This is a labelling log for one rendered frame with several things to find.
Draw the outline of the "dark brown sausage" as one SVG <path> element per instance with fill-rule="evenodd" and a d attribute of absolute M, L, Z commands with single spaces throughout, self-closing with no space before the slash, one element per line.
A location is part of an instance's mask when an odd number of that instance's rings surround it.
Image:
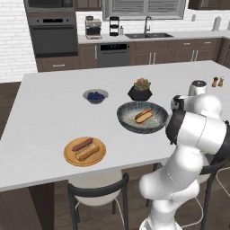
<path fill-rule="evenodd" d="M 85 148 L 86 146 L 90 145 L 92 142 L 93 142 L 93 138 L 91 138 L 91 137 L 90 137 L 90 138 L 87 138 L 84 142 L 82 142 L 82 143 L 80 143 L 80 144 L 74 146 L 74 147 L 72 148 L 72 151 L 77 152 L 77 151 L 79 151 L 79 150 Z"/>

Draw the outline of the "brown base cupboard run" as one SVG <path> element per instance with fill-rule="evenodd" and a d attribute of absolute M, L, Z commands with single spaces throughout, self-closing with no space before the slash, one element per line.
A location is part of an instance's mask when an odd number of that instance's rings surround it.
<path fill-rule="evenodd" d="M 135 41 L 130 43 L 131 66 L 212 60 L 230 68 L 230 39 Z"/>

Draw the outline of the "brown island base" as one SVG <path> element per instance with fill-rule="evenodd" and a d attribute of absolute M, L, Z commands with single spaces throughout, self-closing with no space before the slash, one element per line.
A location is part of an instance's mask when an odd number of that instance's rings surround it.
<path fill-rule="evenodd" d="M 0 192 L 0 230 L 54 230 L 54 183 Z"/>

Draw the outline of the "dark sink tap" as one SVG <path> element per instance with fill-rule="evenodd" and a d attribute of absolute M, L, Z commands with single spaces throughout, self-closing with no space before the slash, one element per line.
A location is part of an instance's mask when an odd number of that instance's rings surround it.
<path fill-rule="evenodd" d="M 149 27 L 147 26 L 147 21 L 151 20 L 151 19 L 152 19 L 152 17 L 150 17 L 150 16 L 147 16 L 146 19 L 145 19 L 144 35 L 146 35 L 146 33 L 148 31 L 150 31 L 150 26 Z"/>

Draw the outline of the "window with blinds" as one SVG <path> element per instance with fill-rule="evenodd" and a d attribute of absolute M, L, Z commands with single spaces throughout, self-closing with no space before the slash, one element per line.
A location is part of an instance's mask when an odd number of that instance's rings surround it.
<path fill-rule="evenodd" d="M 153 20 L 182 19 L 186 0 L 102 0 L 102 19 L 112 16 L 122 21 L 142 21 L 147 16 Z"/>

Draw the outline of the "pale hot dog bun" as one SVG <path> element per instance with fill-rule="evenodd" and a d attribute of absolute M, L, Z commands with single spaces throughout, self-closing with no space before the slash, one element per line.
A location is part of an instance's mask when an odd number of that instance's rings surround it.
<path fill-rule="evenodd" d="M 152 116 L 153 116 L 152 112 L 147 112 L 147 113 L 143 114 L 142 116 L 138 117 L 136 119 L 136 123 L 143 123 L 146 120 L 150 119 Z"/>

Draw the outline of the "tan hot dog bun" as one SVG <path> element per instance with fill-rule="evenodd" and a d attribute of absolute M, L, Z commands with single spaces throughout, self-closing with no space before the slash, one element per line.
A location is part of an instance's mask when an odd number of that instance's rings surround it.
<path fill-rule="evenodd" d="M 89 156 L 97 153 L 100 150 L 100 147 L 96 144 L 90 144 L 89 146 L 79 150 L 75 157 L 78 161 L 82 162 L 87 159 Z"/>

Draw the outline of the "orange round plate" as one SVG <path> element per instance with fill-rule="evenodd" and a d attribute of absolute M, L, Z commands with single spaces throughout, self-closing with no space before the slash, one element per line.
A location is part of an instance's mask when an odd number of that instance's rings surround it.
<path fill-rule="evenodd" d="M 81 166 L 81 167 L 90 166 L 90 165 L 97 164 L 105 156 L 106 147 L 103 144 L 103 142 L 95 137 L 92 137 L 93 138 L 92 144 L 96 144 L 97 146 L 99 146 L 100 150 L 97 153 L 89 156 L 84 161 L 82 162 L 78 161 L 75 157 L 78 151 L 74 152 L 72 151 L 72 148 L 84 142 L 87 138 L 90 138 L 90 137 L 79 137 L 77 139 L 74 139 L 70 143 L 68 143 L 67 146 L 65 147 L 64 157 L 70 164 L 75 165 L 75 166 Z"/>

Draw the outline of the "black dishwasher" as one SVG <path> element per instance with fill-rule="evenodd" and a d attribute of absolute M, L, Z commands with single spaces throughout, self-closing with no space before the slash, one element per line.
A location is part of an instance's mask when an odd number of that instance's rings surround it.
<path fill-rule="evenodd" d="M 129 65 L 128 43 L 105 43 L 97 46 L 98 67 Z"/>

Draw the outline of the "black tiered rack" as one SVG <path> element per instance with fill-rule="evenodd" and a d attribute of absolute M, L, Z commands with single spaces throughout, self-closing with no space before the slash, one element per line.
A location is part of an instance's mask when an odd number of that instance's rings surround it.
<path fill-rule="evenodd" d="M 110 17 L 110 35 L 116 37 L 119 35 L 119 17 Z"/>

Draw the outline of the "brown wall cupboard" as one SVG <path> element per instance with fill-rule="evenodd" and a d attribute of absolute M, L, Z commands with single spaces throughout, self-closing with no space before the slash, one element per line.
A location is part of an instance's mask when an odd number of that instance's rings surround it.
<path fill-rule="evenodd" d="M 75 9 L 77 11 L 100 11 L 102 9 L 102 0 L 75 0 Z"/>
<path fill-rule="evenodd" d="M 189 0 L 192 10 L 230 10 L 230 0 Z"/>

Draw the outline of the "brown cupboards beside oven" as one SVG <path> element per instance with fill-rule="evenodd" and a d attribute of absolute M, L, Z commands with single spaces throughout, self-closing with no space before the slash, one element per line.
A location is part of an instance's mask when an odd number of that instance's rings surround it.
<path fill-rule="evenodd" d="M 97 46 L 80 44 L 77 56 L 37 58 L 36 64 L 39 72 L 97 68 Z"/>

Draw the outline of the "green succulent plant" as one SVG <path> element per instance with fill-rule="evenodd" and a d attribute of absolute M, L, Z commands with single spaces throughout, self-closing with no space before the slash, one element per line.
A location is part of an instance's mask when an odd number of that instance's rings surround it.
<path fill-rule="evenodd" d="M 139 78 L 137 81 L 134 83 L 134 87 L 138 91 L 145 91 L 148 90 L 150 87 L 150 82 L 145 79 L 145 78 Z"/>

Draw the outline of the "large dark blue bowl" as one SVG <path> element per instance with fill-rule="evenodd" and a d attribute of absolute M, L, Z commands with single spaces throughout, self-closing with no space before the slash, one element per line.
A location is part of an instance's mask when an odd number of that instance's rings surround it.
<path fill-rule="evenodd" d="M 153 116 L 143 123 L 136 123 L 135 117 L 141 111 L 152 108 Z M 127 102 L 117 110 L 119 123 L 127 130 L 139 134 L 155 133 L 165 126 L 168 118 L 167 111 L 152 102 Z"/>

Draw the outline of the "small grey bowl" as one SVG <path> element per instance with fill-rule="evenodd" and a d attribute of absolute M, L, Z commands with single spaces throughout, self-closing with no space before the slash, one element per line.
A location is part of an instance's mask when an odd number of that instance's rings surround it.
<path fill-rule="evenodd" d="M 101 100 L 101 101 L 89 101 L 89 100 L 87 99 L 87 96 L 88 96 L 88 93 L 89 93 L 89 92 L 98 92 L 98 93 L 101 93 L 101 94 L 104 95 L 104 99 Z M 99 103 L 102 103 L 106 98 L 109 97 L 109 93 L 106 92 L 106 91 L 104 91 L 103 89 L 90 89 L 90 90 L 85 91 L 85 92 L 83 93 L 83 97 L 84 97 L 89 103 L 91 103 L 91 104 L 99 104 Z"/>

